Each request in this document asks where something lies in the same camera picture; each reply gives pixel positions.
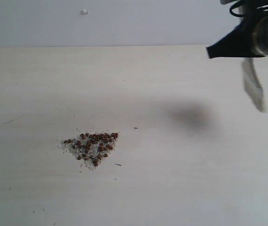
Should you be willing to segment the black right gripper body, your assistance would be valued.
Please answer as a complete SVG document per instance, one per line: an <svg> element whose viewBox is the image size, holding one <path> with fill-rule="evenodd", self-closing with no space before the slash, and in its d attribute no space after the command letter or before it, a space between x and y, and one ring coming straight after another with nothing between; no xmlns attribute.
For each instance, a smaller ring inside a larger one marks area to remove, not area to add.
<svg viewBox="0 0 268 226"><path fill-rule="evenodd" d="M268 0L236 0L229 13L240 23L206 48L208 57L268 57Z"/></svg>

